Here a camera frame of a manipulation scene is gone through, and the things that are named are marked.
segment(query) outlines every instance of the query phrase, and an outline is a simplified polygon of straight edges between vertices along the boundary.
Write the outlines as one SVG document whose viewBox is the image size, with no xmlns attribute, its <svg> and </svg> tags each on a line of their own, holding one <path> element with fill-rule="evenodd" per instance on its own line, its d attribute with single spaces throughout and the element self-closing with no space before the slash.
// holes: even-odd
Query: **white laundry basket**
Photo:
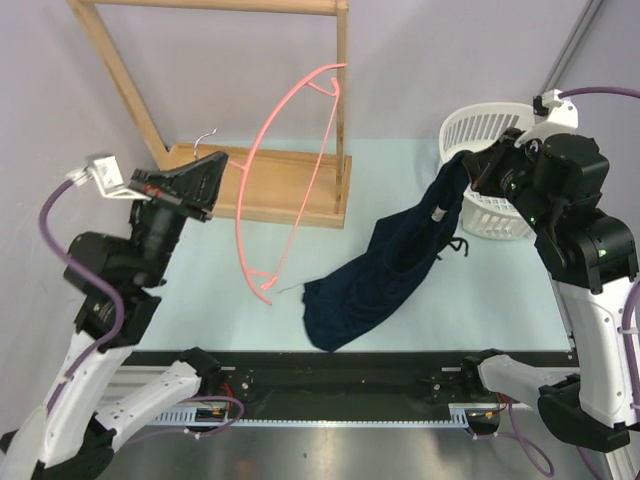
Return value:
<svg viewBox="0 0 640 480">
<path fill-rule="evenodd" d="M 440 167 L 461 150 L 489 147 L 509 127 L 534 125 L 533 108 L 521 103 L 480 103 L 456 110 L 440 128 Z M 462 228 L 496 240 L 532 238 L 534 232 L 505 199 L 485 197 L 470 188 L 462 202 Z"/>
</svg>

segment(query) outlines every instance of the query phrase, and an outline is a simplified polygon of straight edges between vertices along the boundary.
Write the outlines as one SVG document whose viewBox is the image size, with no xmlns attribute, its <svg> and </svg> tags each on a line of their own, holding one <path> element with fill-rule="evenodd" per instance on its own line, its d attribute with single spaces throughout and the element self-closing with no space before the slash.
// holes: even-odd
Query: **navy blue garment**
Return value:
<svg viewBox="0 0 640 480">
<path fill-rule="evenodd" d="M 469 184 L 461 160 L 458 154 L 442 167 L 416 206 L 378 220 L 363 255 L 305 284 L 304 325 L 314 346 L 334 352 L 355 340 L 422 283 L 458 224 Z M 446 211 L 439 221 L 432 219 L 436 207 Z"/>
</svg>

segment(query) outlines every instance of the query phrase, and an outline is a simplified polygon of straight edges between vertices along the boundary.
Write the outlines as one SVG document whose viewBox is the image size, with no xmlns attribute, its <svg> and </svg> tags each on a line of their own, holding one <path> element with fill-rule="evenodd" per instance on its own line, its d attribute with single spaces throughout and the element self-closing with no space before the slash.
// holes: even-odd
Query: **wooden rod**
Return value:
<svg viewBox="0 0 640 480">
<path fill-rule="evenodd" d="M 336 0 L 80 0 L 87 4 L 336 15 Z"/>
<path fill-rule="evenodd" d="M 347 17 L 348 0 L 336 0 L 337 8 L 337 63 L 347 63 Z M 339 68 L 337 73 L 340 85 L 340 99 L 336 112 L 336 208 L 339 208 L 344 176 L 344 122 L 347 98 L 347 67 Z"/>
<path fill-rule="evenodd" d="M 151 155 L 161 169 L 168 168 L 169 153 L 95 5 L 82 4 L 80 0 L 67 1 L 109 71 Z"/>
</svg>

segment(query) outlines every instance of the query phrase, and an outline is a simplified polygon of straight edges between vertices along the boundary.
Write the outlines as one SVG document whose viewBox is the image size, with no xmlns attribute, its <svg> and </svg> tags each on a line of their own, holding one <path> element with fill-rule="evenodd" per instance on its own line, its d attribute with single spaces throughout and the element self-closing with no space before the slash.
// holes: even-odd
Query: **wooden clothing rack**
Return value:
<svg viewBox="0 0 640 480">
<path fill-rule="evenodd" d="M 111 39 L 96 5 L 173 7 L 240 12 L 293 13 L 336 17 L 336 63 L 347 63 L 348 0 L 67 0 L 85 29 L 147 148 L 161 169 L 171 169 L 194 161 L 193 144 L 177 143 L 167 149 L 140 96 L 140 93 Z M 349 193 L 351 157 L 345 155 L 346 68 L 337 71 L 341 96 L 336 111 L 336 154 L 323 156 L 322 164 L 307 203 L 302 225 L 342 228 Z M 200 145 L 204 157 L 225 150 L 230 159 L 242 164 L 249 149 L 220 145 Z M 317 154 L 282 150 L 260 150 L 255 156 L 247 182 L 242 218 L 276 223 L 294 223 L 303 192 L 309 184 Z M 234 217 L 241 172 L 227 168 L 214 210 L 219 217 Z"/>
</svg>

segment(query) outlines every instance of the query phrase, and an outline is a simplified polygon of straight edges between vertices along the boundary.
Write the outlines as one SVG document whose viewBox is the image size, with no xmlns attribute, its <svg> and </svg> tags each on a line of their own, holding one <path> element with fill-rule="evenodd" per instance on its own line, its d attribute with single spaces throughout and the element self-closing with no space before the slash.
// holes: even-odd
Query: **metal hook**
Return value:
<svg viewBox="0 0 640 480">
<path fill-rule="evenodd" d="M 215 135 L 215 133 L 218 131 L 217 128 L 213 129 L 213 132 L 211 133 L 205 133 L 204 135 L 201 135 L 200 137 L 198 137 L 198 139 L 196 140 L 196 143 L 193 144 L 193 158 L 194 160 L 197 162 L 198 161 L 198 144 L 200 143 L 200 141 L 203 138 L 207 138 L 210 137 L 211 135 Z"/>
</svg>

